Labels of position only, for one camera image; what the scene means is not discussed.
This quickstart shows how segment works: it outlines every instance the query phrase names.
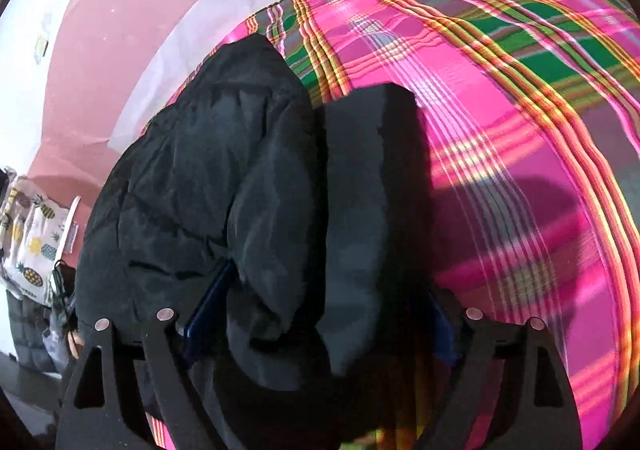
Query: bed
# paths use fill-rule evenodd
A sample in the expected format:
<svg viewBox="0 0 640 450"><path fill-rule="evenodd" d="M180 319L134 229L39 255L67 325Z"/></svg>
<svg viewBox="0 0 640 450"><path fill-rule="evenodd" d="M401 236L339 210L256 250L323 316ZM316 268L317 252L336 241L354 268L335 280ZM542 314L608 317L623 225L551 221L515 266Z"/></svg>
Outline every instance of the bed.
<svg viewBox="0 0 640 450"><path fill-rule="evenodd" d="M640 362L640 26L628 0L69 0L29 175L61 201L82 195L87 215L204 58L256 32L315 105L388 81L415 93L438 283L494 318L545 319L595 448ZM420 366L404 378L396 399L409 406L379 448L411 448L428 420Z"/></svg>

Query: gray cloth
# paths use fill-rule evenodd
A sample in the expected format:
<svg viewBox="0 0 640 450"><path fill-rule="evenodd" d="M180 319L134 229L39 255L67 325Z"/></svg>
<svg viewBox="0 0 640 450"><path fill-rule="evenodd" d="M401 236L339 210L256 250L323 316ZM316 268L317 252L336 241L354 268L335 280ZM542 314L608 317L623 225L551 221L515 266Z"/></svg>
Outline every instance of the gray cloth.
<svg viewBox="0 0 640 450"><path fill-rule="evenodd" d="M18 363L39 372L56 372L56 366L42 340L42 332L49 327L50 309L28 297L19 300L9 292L6 292L6 296Z"/></svg>

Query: pink plaid blanket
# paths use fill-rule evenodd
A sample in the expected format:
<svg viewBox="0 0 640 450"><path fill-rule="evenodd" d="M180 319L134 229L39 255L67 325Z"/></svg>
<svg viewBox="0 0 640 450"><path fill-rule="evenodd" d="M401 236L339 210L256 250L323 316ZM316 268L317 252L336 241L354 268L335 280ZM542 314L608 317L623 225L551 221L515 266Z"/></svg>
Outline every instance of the pink plaid blanket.
<svg viewBox="0 0 640 450"><path fill-rule="evenodd" d="M640 361L640 26L627 1L282 0L223 42L252 32L314 104L388 81L415 93L437 281L493 318L545 319L594 448ZM410 448L427 422L419 364L412 383L379 448Z"/></svg>

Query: plaid blanket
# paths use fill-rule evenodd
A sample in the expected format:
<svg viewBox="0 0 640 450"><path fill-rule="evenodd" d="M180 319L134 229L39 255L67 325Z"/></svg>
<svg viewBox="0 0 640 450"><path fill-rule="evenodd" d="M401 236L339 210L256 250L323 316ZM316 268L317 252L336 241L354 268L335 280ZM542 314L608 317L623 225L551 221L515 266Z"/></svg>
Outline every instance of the plaid blanket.
<svg viewBox="0 0 640 450"><path fill-rule="evenodd" d="M640 26L628 2L282 0L223 42L253 32L315 105L388 81L415 93L437 281L493 318L545 319L594 448L640 361ZM390 369L398 425L378 431L378 448L411 448L428 422L418 360L409 380Z"/></svg>

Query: black puffer jacket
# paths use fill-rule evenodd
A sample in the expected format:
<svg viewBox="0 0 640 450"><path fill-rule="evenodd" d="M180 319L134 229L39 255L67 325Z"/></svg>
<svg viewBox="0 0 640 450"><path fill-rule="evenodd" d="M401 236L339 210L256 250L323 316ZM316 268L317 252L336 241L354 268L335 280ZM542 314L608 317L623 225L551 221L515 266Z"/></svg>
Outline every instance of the black puffer jacket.
<svg viewBox="0 0 640 450"><path fill-rule="evenodd" d="M267 39L223 46L95 204L76 276L82 334L107 317L136 342L141 321L233 259L225 335L191 369L229 447L330 448L379 426L388 406L346 425L401 350L424 152L408 91L356 90L314 112Z"/></svg>

